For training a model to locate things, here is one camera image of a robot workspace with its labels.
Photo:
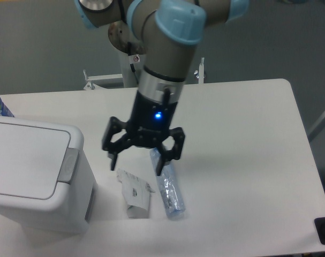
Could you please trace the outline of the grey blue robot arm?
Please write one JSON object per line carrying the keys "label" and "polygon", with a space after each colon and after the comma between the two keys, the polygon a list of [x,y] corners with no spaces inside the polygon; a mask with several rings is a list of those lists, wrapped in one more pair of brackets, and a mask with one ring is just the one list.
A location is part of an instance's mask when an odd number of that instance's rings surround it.
{"label": "grey blue robot arm", "polygon": [[117,21],[127,24],[146,51],[133,109],[128,121],[111,117],[102,149],[115,167],[132,147],[160,152],[156,174],[181,157],[185,134],[171,122],[195,51],[207,26],[241,17],[248,1],[75,1],[88,28]]}

